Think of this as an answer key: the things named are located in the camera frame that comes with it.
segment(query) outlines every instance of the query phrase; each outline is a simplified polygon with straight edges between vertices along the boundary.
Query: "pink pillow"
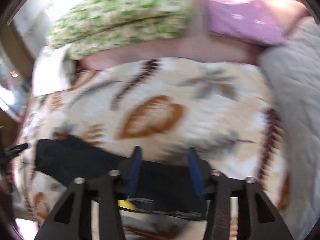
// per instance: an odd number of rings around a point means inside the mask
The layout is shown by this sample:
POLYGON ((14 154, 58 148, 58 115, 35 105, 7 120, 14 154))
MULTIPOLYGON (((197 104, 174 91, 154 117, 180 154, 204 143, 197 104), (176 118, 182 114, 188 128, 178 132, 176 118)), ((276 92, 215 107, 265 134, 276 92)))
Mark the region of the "pink pillow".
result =
POLYGON ((284 30, 262 0, 205 0, 207 26, 218 35, 265 45, 285 44, 284 30))
POLYGON ((308 9, 296 0, 262 0, 270 12, 278 19, 284 29, 285 36, 294 30, 296 24, 306 16, 310 16, 308 9))

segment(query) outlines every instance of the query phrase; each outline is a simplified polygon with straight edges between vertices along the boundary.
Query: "black bracket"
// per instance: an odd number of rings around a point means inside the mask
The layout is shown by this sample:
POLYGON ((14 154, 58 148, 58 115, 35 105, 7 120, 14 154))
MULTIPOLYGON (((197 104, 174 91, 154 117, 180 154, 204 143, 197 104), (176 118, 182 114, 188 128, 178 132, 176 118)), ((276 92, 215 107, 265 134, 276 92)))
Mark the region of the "black bracket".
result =
POLYGON ((4 148, 2 145, 2 127, 0 127, 0 170, 6 171, 10 160, 27 148, 27 143, 4 148))
MULTIPOLYGON (((100 240, 125 240, 117 200, 125 200, 135 192, 141 159, 141 149, 136 147, 118 170, 89 181, 76 178, 55 204, 35 240, 91 240, 91 200, 100 203, 100 240)), ((229 239, 230 197, 239 199, 238 240, 293 239, 255 178, 228 178, 212 170, 193 148, 188 150, 188 165, 195 192, 210 200, 203 240, 229 239)))

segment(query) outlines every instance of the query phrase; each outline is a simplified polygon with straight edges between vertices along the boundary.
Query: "yellow object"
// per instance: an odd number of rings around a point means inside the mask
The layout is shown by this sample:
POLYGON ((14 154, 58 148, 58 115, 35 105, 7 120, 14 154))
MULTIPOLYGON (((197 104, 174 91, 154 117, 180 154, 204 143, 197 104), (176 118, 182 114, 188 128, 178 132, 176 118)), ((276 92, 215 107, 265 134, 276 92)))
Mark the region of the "yellow object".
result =
POLYGON ((118 206, 126 209, 136 210, 137 208, 129 200, 118 200, 118 206))

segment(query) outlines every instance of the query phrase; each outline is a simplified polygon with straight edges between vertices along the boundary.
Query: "white pillow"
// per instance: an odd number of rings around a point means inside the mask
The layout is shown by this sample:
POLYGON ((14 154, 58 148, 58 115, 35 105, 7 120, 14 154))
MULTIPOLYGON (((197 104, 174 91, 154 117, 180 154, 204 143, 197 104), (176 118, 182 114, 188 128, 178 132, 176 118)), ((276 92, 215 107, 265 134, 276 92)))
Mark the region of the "white pillow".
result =
POLYGON ((59 49, 45 46, 41 49, 32 73, 32 93, 35 97, 71 88, 75 62, 65 59, 69 46, 59 49))

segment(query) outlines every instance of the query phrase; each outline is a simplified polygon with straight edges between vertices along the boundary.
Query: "blanket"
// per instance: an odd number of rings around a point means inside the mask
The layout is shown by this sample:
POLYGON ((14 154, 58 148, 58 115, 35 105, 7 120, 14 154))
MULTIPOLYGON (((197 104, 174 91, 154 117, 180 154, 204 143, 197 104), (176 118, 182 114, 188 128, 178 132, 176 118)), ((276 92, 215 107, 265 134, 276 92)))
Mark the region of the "blanket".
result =
MULTIPOLYGON (((34 219, 43 222, 65 187, 35 171, 37 140, 73 134, 122 156, 139 145, 145 160, 176 165, 186 164, 186 149, 193 146, 212 168, 229 177, 257 177, 277 204, 286 163, 271 94, 256 66, 239 63, 161 58, 80 73, 71 89, 29 105, 19 143, 29 142, 31 147, 16 159, 15 183, 34 219)), ((231 238, 236 235, 236 203, 233 199, 231 238)), ((124 223, 127 236, 137 232, 133 226, 166 232, 149 224, 153 214, 122 216, 123 221, 134 217, 134 223, 124 223)), ((202 238, 205 221, 182 223, 185 238, 202 238)), ((174 230, 173 238, 178 232, 174 230)))
POLYGON ((312 17, 303 19, 288 44, 267 50, 260 64, 287 131, 283 217, 294 239, 303 240, 320 216, 320 27, 312 17))

